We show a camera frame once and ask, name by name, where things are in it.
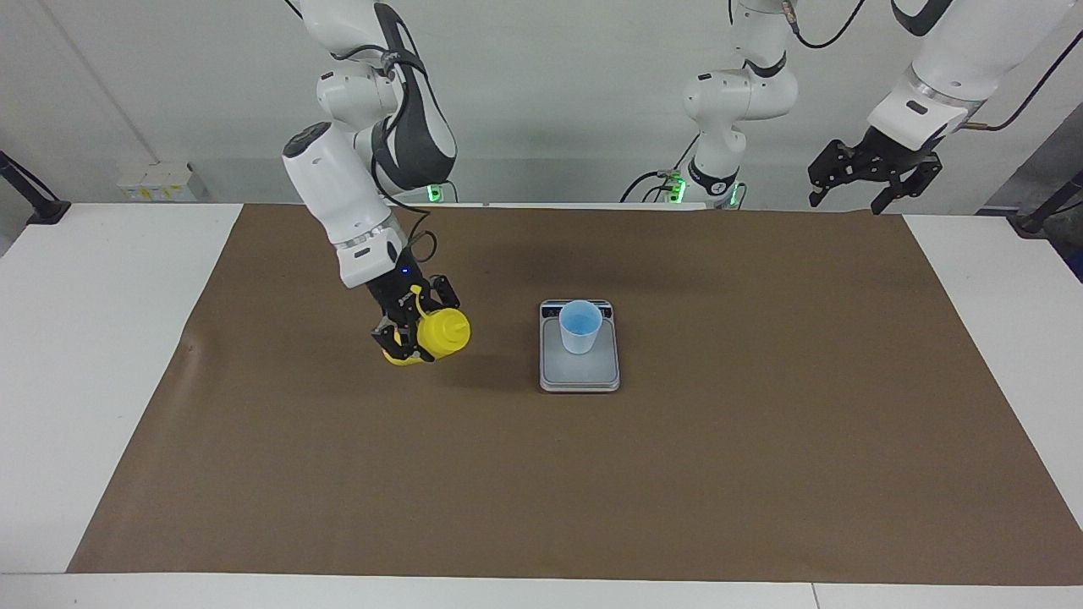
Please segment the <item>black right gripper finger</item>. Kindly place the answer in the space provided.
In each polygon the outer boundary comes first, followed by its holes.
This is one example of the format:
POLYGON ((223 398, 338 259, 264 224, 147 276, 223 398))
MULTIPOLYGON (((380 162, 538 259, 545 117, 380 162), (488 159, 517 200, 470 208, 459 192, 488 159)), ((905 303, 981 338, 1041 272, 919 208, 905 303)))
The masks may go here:
POLYGON ((451 281, 446 275, 436 274, 423 281, 423 311, 457 310, 461 307, 451 281))
POLYGON ((409 327, 406 327, 403 334, 403 329, 389 318, 383 318, 371 329, 371 339, 382 348, 387 362, 393 365, 409 366, 434 362, 434 357, 418 344, 409 327))

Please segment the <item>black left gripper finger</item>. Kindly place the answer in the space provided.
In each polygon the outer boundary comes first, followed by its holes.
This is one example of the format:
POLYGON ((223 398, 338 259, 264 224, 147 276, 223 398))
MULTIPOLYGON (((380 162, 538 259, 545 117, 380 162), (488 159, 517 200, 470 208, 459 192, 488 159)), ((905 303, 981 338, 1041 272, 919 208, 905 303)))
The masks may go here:
POLYGON ((847 145, 841 140, 828 141, 808 167, 811 192, 808 200, 813 208, 827 197, 828 190, 858 181, 869 181, 871 156, 861 144, 847 145))
POLYGON ((877 169, 877 177, 885 178, 886 185, 874 200, 871 200, 871 212, 879 215, 886 211, 893 200, 905 197, 918 197, 931 185, 932 180, 943 170, 943 163, 937 156, 927 156, 909 171, 896 168, 877 169))

